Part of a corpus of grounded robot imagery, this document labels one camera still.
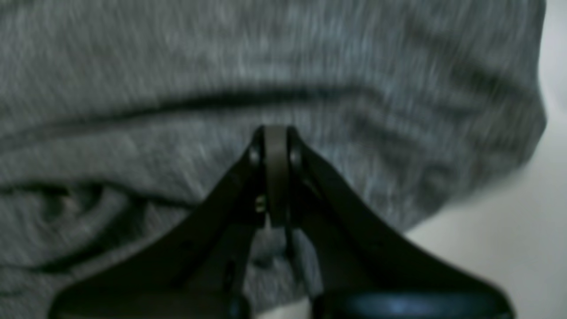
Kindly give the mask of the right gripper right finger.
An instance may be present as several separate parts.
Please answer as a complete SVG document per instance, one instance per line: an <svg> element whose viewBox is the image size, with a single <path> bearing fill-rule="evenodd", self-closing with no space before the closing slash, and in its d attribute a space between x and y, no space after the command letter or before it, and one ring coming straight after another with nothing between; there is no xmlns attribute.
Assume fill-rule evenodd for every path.
<svg viewBox="0 0 567 319"><path fill-rule="evenodd" d="M277 226L292 224L295 179L303 169L299 133L294 127L277 126Z"/></svg>

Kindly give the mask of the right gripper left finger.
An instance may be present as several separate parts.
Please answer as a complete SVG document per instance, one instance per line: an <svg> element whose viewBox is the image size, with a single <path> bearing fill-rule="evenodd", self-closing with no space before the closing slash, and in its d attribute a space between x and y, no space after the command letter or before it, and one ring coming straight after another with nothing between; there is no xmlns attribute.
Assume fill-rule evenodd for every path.
<svg viewBox="0 0 567 319"><path fill-rule="evenodd" d="M276 141L278 125L259 126L252 134L248 145L248 161L253 170L253 212L257 218L263 218L265 228L278 228L278 208L274 204L273 169L269 163L271 142Z"/></svg>

